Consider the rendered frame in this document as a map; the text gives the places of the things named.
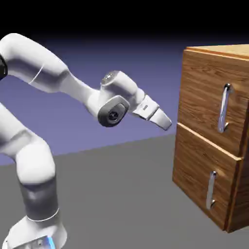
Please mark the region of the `small wooden cabinet door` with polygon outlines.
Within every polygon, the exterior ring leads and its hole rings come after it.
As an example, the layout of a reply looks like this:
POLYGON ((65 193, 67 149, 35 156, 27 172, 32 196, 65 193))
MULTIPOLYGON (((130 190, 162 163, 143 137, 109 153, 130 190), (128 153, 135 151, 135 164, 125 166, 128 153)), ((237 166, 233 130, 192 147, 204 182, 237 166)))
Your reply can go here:
POLYGON ((238 158, 185 125, 177 124, 173 182, 222 230, 229 227, 236 177, 242 158, 238 158), (216 171, 213 199, 206 208, 210 173, 216 171))

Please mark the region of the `light wood cabinet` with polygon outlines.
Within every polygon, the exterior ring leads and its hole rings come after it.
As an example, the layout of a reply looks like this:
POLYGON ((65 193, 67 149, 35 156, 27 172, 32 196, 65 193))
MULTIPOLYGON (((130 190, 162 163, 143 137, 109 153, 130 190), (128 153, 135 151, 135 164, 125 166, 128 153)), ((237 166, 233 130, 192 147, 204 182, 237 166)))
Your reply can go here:
MULTIPOLYGON (((196 46, 190 48, 218 53, 249 55, 249 44, 196 46)), ((245 154, 240 158, 243 161, 236 177, 229 227, 226 232, 233 232, 249 226, 249 136, 247 138, 245 154)))

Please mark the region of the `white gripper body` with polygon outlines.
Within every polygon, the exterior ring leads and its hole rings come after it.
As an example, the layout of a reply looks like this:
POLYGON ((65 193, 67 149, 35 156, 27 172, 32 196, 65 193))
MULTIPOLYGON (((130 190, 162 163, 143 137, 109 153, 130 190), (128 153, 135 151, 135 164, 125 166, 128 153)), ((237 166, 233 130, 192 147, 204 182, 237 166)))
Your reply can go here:
POLYGON ((172 125, 171 119, 160 108, 155 111, 149 121, 157 125, 159 128, 163 129, 164 131, 168 130, 172 125))

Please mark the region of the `large wooden cabinet door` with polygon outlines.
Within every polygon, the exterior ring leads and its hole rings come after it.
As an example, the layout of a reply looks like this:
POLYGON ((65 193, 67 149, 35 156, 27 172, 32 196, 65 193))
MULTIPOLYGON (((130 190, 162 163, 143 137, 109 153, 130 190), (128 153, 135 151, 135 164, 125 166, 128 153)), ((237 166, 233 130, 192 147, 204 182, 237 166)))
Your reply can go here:
POLYGON ((187 48, 183 51, 178 122, 236 157, 249 136, 249 55, 187 48), (217 130, 223 88, 232 85, 223 133, 217 130))

